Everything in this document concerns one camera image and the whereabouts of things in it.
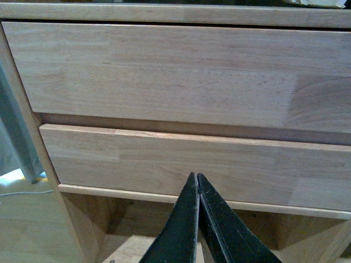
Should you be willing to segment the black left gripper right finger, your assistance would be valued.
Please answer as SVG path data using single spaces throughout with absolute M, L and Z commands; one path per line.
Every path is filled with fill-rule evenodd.
M 280 262 L 255 236 L 207 178 L 197 174 L 199 226 L 214 262 Z

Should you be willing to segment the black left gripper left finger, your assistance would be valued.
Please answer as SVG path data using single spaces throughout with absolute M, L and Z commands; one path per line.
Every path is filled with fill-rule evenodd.
M 199 210 L 199 183 L 191 172 L 163 230 L 140 262 L 195 262 Z

